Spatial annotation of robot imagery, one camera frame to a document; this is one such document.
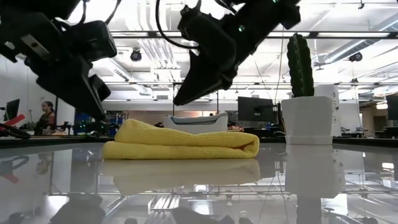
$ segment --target reflective table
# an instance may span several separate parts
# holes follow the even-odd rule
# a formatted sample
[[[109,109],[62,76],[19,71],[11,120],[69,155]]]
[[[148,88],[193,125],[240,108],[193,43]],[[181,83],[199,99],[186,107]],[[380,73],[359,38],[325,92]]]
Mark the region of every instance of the reflective table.
[[[398,154],[383,148],[104,161],[102,145],[1,150],[0,223],[398,223]]]

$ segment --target woman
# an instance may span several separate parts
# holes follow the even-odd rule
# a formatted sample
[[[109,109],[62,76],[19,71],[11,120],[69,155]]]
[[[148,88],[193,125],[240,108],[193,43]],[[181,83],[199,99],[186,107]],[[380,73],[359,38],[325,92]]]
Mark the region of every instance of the woman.
[[[51,129],[55,126],[55,112],[54,105],[50,101],[42,103],[42,111],[44,114],[40,117],[39,122],[35,127],[35,135],[51,134]]]

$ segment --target red object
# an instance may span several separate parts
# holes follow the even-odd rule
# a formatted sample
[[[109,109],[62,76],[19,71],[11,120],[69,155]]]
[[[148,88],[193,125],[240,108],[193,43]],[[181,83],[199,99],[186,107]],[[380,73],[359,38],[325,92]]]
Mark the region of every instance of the red object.
[[[23,114],[20,114],[18,116],[16,116],[15,118],[6,121],[4,124],[8,125],[8,126],[13,126],[15,124],[17,124],[18,122],[22,121],[23,119],[25,119],[25,116]]]
[[[3,177],[9,180],[11,183],[16,184],[19,182],[18,177],[14,176],[13,174],[4,174]]]

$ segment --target ceiling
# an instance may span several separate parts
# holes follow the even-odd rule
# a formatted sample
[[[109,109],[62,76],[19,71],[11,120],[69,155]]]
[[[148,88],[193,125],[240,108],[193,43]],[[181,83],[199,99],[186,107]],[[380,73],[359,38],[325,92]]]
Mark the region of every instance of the ceiling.
[[[105,20],[115,5],[115,0],[92,0],[87,5],[86,21]],[[123,0],[116,15],[109,24],[111,31],[157,30],[154,23],[155,0]],[[395,31],[394,23],[398,24],[398,4],[396,0],[363,0],[364,7],[358,9],[359,0],[301,0],[300,12],[302,21],[292,30],[297,31]],[[161,0],[160,22],[164,30],[177,30],[181,8],[188,4],[194,6],[194,0]],[[201,10],[221,18],[227,10],[212,0],[203,0]],[[80,20],[82,5],[79,5],[69,18],[74,23]],[[176,39],[182,44],[189,44]],[[248,57],[240,66],[238,76],[230,91],[223,93],[224,98],[236,98],[239,94],[258,94],[264,98],[288,98],[289,67],[287,65],[286,46],[288,39],[266,39],[256,53]],[[91,73],[98,74],[105,82],[110,83],[112,91],[124,91],[131,95],[130,99],[138,99],[156,95],[169,95],[172,98],[171,82],[181,82],[189,70],[188,51],[170,45],[163,39],[115,39],[118,55],[111,60],[95,62]],[[360,85],[357,88],[340,86],[341,92],[352,98],[353,93],[367,95],[390,94],[398,91],[398,41],[380,40],[368,44],[364,40],[348,39],[308,39],[314,63],[331,62],[314,67],[315,83],[349,83],[358,78],[360,83],[381,82],[380,85]],[[139,48],[142,54],[140,62],[132,62],[130,54]],[[344,54],[360,51],[363,59],[360,62],[349,62]],[[124,82],[138,82],[140,85],[129,85]],[[164,82],[164,85],[152,85]],[[245,85],[244,83],[261,83],[261,85]]]

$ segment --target microfiber cloth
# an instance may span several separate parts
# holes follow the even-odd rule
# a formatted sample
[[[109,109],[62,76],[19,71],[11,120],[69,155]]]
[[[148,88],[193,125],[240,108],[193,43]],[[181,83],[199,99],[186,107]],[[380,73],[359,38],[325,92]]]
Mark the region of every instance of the microfiber cloth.
[[[126,120],[114,141],[103,146],[104,159],[249,159],[259,151],[253,134],[190,134]]]
[[[113,176],[123,195],[195,184],[255,183],[261,178],[255,159],[108,160],[99,170],[102,175]]]

